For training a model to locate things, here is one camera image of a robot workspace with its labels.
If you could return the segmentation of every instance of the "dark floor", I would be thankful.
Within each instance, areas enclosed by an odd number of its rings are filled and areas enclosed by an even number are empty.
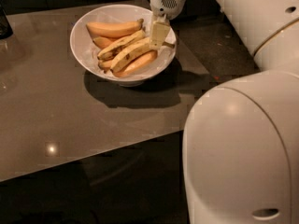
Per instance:
[[[211,88],[258,71],[229,22],[210,16],[173,28],[210,72]],[[3,182],[0,223],[187,224],[181,136]]]

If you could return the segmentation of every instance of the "oval hole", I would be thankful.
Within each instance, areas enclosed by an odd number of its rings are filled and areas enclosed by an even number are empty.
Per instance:
[[[286,9],[286,12],[287,13],[292,13],[292,12],[294,12],[296,10],[296,7],[288,7],[287,9]]]
[[[271,220],[279,216],[279,211],[276,208],[260,209],[254,211],[252,215],[258,220]]]

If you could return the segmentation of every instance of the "bowl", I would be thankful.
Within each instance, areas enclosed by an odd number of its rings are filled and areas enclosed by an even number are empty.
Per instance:
[[[82,16],[74,25],[70,35],[70,47],[77,61],[94,75],[125,87],[133,87],[142,84],[147,79],[161,73],[174,59],[177,40],[172,29],[166,38],[166,42],[175,44],[175,48],[162,46],[158,50],[158,57],[145,67],[136,70],[127,77],[114,77],[111,72],[104,72],[98,67],[97,53],[100,51],[86,28],[89,21],[100,22],[125,22],[144,19],[143,26],[146,36],[150,34],[152,12],[148,9],[132,5],[109,5],[96,8]]]

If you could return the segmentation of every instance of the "gray countertop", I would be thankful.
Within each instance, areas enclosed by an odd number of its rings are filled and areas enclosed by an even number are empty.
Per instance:
[[[99,6],[8,16],[14,35],[0,40],[1,181],[181,131],[208,90],[208,71],[181,40],[169,67],[138,87],[86,71],[69,36]]]

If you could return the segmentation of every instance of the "black object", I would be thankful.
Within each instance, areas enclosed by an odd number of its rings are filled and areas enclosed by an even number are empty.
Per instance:
[[[13,32],[7,20],[6,12],[0,4],[0,39],[8,38],[12,34]]]

